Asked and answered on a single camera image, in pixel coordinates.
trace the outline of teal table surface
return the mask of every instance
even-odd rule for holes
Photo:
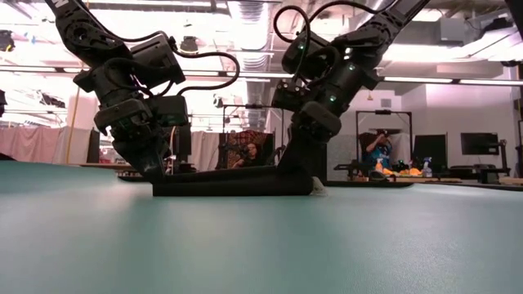
[[[0,293],[523,293],[523,194],[414,185],[153,198],[0,162]]]

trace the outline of bottle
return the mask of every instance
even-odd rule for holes
[[[382,161],[383,161],[383,158],[378,158],[378,162],[376,163],[376,167],[374,168],[374,170],[376,170],[376,172],[383,172]]]
[[[423,164],[422,175],[423,177],[432,177],[432,169],[428,166],[431,162],[431,158],[425,158],[425,163]]]

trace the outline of ceiling duct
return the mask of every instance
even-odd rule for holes
[[[238,54],[243,71],[263,72],[267,70],[269,56],[262,54],[269,35],[269,4],[266,2],[228,2],[230,14],[236,22],[235,44],[245,53]],[[263,98],[262,82],[247,82],[247,103],[268,104]],[[247,111],[249,127],[264,127],[260,112]]]

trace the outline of ceiling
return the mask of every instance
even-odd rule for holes
[[[271,24],[275,13],[282,6],[298,5],[311,14],[326,2],[91,0],[88,5],[93,15],[118,36],[137,38],[159,29],[174,36],[176,40],[182,40],[184,36],[196,36],[200,52],[228,51],[236,55],[243,70],[281,73],[280,61],[288,44],[279,40],[273,33]],[[376,6],[379,3],[386,5],[387,1],[369,0],[366,4]],[[253,11],[249,9],[258,9],[257,7],[260,9],[258,19],[252,18]],[[503,7],[504,2],[498,0],[433,0],[415,20],[435,21],[443,15],[455,18],[481,16]],[[323,38],[332,39],[357,26],[364,20],[365,15],[349,7],[332,7],[322,19],[312,23],[312,29]],[[0,1],[0,16],[0,29],[11,30],[16,42],[16,49],[13,52],[0,53],[0,65],[66,68],[81,66],[79,60],[63,46],[54,24],[55,17],[45,2],[3,0]],[[284,13],[279,22],[280,31],[289,36],[301,27],[302,20],[293,12]],[[266,43],[266,45],[256,48],[258,43],[261,45]],[[501,67],[498,62],[465,59],[463,56],[445,57],[448,52],[449,48],[442,46],[409,47],[409,45],[396,44],[389,50],[378,70],[381,75],[419,77],[464,75],[476,78],[492,78],[500,72]],[[440,56],[440,58],[427,58],[428,56]],[[234,65],[230,61],[218,57],[191,60],[178,57],[178,61],[184,70],[234,70]],[[72,76],[63,73],[0,73],[2,80],[0,87],[7,92],[8,99],[9,93],[14,91],[17,94],[15,94],[16,98],[12,98],[13,100],[22,99],[21,97],[26,95],[24,93],[41,91],[68,104],[69,98],[77,91],[77,87],[71,81]],[[182,86],[216,85],[219,82],[216,78],[214,80],[190,78],[190,81]],[[198,118],[197,122],[202,127],[220,126],[222,110],[213,106],[217,96],[227,104],[247,102],[266,104],[268,103],[267,89],[274,82],[272,79],[256,81],[244,79],[218,92],[189,91],[186,93],[188,108],[190,113],[194,114],[194,119]],[[396,89],[398,86],[394,83],[383,83],[380,88]],[[170,94],[176,94],[179,89],[180,87],[174,87]],[[17,105],[17,107],[41,107],[38,100],[30,98],[27,100],[26,105]],[[237,116],[231,120],[231,128],[260,127],[264,124],[263,112],[247,111],[242,108],[228,109],[228,111]],[[50,116],[50,125],[54,123],[53,119],[55,118]]]

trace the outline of desk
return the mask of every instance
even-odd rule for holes
[[[414,184],[152,198],[111,170],[0,162],[0,292],[523,292],[523,194]]]

